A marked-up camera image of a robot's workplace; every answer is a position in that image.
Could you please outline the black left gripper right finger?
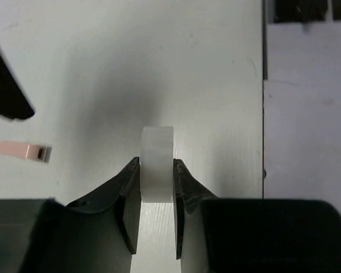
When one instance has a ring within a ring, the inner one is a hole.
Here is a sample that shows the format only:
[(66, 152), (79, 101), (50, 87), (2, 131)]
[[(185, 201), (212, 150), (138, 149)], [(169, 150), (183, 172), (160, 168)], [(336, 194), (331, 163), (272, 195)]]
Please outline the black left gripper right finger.
[(341, 272), (341, 215), (319, 200), (219, 198), (173, 162), (182, 272)]

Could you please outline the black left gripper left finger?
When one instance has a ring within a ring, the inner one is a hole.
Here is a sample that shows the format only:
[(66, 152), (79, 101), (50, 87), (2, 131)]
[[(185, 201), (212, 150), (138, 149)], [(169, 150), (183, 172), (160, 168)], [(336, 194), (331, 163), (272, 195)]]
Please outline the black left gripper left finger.
[(63, 205), (0, 199), (0, 272), (129, 272), (140, 220), (140, 163)]

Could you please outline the white tape roll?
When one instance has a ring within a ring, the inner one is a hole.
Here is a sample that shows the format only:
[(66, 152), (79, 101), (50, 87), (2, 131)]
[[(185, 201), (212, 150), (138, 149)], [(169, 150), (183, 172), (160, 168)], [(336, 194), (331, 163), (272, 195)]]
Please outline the white tape roll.
[(140, 192), (144, 203), (173, 201), (173, 127), (146, 126), (140, 144)]

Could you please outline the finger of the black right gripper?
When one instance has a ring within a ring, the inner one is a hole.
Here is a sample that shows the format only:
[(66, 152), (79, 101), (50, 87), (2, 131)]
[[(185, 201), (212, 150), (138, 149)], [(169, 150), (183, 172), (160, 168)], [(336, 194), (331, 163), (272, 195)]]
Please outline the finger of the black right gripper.
[(22, 92), (0, 53), (0, 116), (24, 121), (35, 115), (35, 109)]

